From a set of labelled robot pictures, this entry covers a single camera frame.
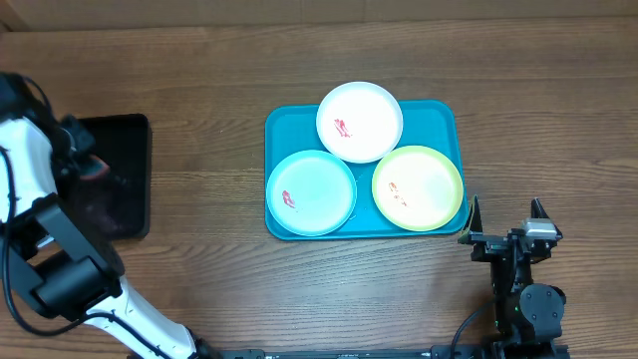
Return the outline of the pink and green sponge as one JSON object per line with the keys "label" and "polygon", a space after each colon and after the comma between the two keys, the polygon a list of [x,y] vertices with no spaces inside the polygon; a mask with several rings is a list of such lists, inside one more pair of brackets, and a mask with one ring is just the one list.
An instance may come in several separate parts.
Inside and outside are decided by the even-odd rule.
{"label": "pink and green sponge", "polygon": [[96,180],[110,171],[110,166],[95,155],[89,155],[80,163],[79,176],[81,180]]}

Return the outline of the yellow-green plate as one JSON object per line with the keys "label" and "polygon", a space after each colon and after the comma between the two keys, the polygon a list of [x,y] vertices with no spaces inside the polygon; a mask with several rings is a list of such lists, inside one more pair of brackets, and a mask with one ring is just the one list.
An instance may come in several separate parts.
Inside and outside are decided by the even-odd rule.
{"label": "yellow-green plate", "polygon": [[397,148],[383,157],[373,172],[371,191],[380,213],[409,231],[431,231],[446,225],[465,197],[455,164],[424,146]]}

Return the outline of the white plate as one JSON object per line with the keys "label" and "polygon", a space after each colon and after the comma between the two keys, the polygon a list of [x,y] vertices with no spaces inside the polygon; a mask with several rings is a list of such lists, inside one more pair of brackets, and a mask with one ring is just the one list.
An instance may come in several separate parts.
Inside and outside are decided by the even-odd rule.
{"label": "white plate", "polygon": [[316,130],[323,146],[353,164],[375,162],[398,144],[404,126],[395,97],[370,82],[349,82],[321,101]]}

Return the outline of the light blue plate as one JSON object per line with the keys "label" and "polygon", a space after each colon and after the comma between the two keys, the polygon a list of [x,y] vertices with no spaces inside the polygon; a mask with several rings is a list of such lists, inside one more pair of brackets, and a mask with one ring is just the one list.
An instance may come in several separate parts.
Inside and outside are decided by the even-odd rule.
{"label": "light blue plate", "polygon": [[297,152],[271,173],[266,205],[275,222],[301,236],[321,236],[341,227],[352,214],[357,186],[352,171],[334,155]]}

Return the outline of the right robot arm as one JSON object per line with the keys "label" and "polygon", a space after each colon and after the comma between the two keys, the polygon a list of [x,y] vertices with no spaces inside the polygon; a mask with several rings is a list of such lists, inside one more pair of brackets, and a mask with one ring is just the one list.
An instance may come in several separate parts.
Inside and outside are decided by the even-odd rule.
{"label": "right robot arm", "polygon": [[[558,287],[536,283],[531,267],[551,257],[563,238],[540,201],[530,203],[530,217],[505,235],[483,232],[479,199],[473,198],[458,243],[473,248],[471,260],[490,265],[493,301],[471,314],[451,343],[453,358],[568,358],[569,350],[556,345],[562,335],[566,295]],[[486,310],[494,311],[496,332],[471,349],[457,347],[461,333]]]}

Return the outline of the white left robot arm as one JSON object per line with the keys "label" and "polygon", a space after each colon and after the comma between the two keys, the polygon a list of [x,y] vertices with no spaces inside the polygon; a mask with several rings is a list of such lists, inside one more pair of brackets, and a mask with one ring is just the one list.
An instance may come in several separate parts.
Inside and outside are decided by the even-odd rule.
{"label": "white left robot arm", "polygon": [[150,228],[152,131],[141,114],[57,118],[30,78],[1,77],[1,290],[68,329],[90,325],[136,358],[216,351],[130,284],[117,239]]}

